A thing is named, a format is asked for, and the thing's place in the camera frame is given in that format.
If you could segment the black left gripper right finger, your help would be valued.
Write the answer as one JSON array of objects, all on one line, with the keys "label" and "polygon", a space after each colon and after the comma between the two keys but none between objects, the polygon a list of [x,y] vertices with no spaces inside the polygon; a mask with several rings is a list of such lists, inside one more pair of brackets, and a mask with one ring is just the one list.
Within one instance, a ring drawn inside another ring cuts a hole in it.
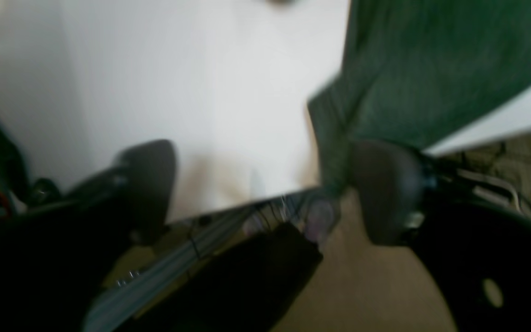
[{"label": "black left gripper right finger", "polygon": [[411,147],[357,141],[348,163],[367,237],[415,253],[460,332],[531,332],[530,218]]}]

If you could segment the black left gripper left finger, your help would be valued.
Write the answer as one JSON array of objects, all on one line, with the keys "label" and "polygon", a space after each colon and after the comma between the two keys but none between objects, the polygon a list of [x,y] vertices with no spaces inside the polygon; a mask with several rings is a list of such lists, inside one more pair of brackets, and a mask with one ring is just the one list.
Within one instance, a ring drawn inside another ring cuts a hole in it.
[{"label": "black left gripper left finger", "polygon": [[161,236],[176,151],[155,140],[123,151],[65,198],[0,224],[0,332],[79,332],[115,262]]}]

